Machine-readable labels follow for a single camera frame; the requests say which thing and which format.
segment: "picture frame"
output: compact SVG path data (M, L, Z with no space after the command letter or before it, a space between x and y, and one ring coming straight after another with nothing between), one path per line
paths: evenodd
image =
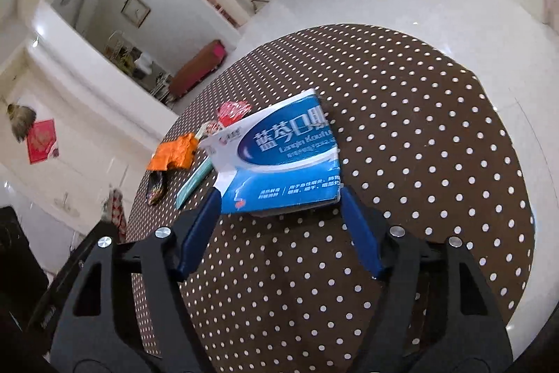
M149 13L152 11L146 3L142 0L126 0L121 13L130 21L136 28L139 28Z

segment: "screw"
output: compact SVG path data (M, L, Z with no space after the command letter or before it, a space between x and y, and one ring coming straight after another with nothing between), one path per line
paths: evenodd
M103 236L97 241L97 245L99 245L101 248L107 248L111 244L112 239L109 236Z
M451 246L453 246L454 248L458 248L462 246L462 239L456 236L452 236L451 238L448 238L448 243L451 244Z
M390 227L390 234L392 234L395 238L401 238L406 234L406 230L402 227L394 226Z
M155 237L159 239L165 239L166 237L169 237L170 234L171 229L167 227L161 227L155 230Z

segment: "orange object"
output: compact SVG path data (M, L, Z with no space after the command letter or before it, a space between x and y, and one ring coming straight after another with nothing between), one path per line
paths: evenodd
M189 169L194 161L198 140L193 133L174 141L162 142L147 166L149 171L167 171L174 168Z

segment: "brown tablecloth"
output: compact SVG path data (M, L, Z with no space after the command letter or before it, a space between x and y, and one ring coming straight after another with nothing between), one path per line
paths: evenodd
M390 224L442 242L459 236L481 264L507 322L534 247L528 196L507 132L473 73L394 30L341 24L258 47L219 76L166 139L197 131L227 100L256 110L314 87L340 147L342 182ZM203 161L200 152L193 169ZM177 190L145 204L144 177L129 240L170 225ZM196 207L212 173L192 195ZM422 285L409 347L421 344ZM197 273L181 287L217 371L343 372L375 312L381 283L361 267L336 206L286 216L224 216ZM146 350L157 353L140 277L134 281Z

